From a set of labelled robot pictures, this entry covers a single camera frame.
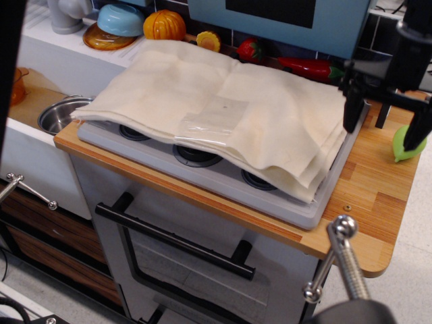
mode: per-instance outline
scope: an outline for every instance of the stove top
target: stove top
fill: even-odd
[[[346,136],[327,177],[310,204],[291,197],[218,156],[143,138],[141,134],[110,121],[87,121],[78,130],[78,137],[102,149],[309,230],[318,224],[323,214],[366,114],[367,109],[364,109],[356,130]]]

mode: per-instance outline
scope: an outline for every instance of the oven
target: oven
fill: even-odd
[[[300,202],[217,155],[156,141],[111,121],[86,121],[81,140],[270,216],[314,227],[358,134],[345,139],[315,201]],[[195,323],[299,323],[303,285],[319,260],[72,157],[126,314],[148,323],[169,310]]]
[[[72,160],[131,319],[147,323],[155,312],[171,312],[185,323],[299,322],[302,286],[313,278],[318,259],[79,157]]]

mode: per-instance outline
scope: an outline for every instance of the drawer handle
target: drawer handle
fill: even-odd
[[[3,200],[5,200],[6,197],[9,196],[16,187],[18,187],[18,185],[21,185],[22,187],[30,191],[33,195],[45,201],[48,204],[48,208],[50,208],[50,210],[54,211],[59,206],[57,201],[45,198],[42,194],[38,193],[36,190],[23,183],[24,176],[22,176],[21,174],[15,175],[11,172],[6,175],[6,179],[9,181],[9,184],[0,192],[0,203],[2,203]]]
[[[142,221],[137,217],[133,217],[124,213],[133,200],[134,197],[129,192],[124,192],[112,207],[100,202],[96,206],[96,214],[115,221],[116,223],[127,227],[130,230],[135,230],[158,241],[183,250],[204,261],[207,261],[246,279],[252,280],[254,277],[255,268],[244,264],[248,258],[250,250],[252,250],[252,244],[248,241],[241,240],[232,257],[229,258],[219,254],[218,252],[205,248],[204,246],[175,235],[174,233],[170,233],[164,229]]]
[[[144,319],[139,319],[137,324],[157,324],[159,323],[159,320],[161,319],[163,315],[162,310],[155,310],[155,312],[151,315],[150,319],[148,320],[148,322],[146,322]]]

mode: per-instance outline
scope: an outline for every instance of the light blue panel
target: light blue panel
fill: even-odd
[[[376,0],[317,0],[312,28],[226,10],[225,0],[188,4],[194,20],[349,59]]]
[[[153,2],[153,0],[121,0],[121,2],[126,2],[132,5],[139,5],[141,7],[146,7],[147,5],[150,5]]]

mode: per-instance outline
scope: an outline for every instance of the wooden countertop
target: wooden countertop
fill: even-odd
[[[23,77],[26,96],[21,103],[9,108],[7,116],[42,131],[38,124],[39,115],[49,106],[61,101],[66,95],[49,90],[47,87],[52,88],[52,86],[47,84],[47,79],[40,73],[32,69],[29,69],[28,72],[28,75]]]
[[[329,248],[327,224],[340,214],[349,214],[360,227],[352,241],[360,267],[366,277],[377,277],[391,261],[419,156],[395,163],[392,152],[395,131],[410,123],[412,113],[392,108],[384,129],[378,129],[375,122],[380,105],[372,104],[323,217],[318,226],[309,231],[82,142],[76,134],[77,122],[62,130],[54,141],[58,148],[72,155],[321,259]]]

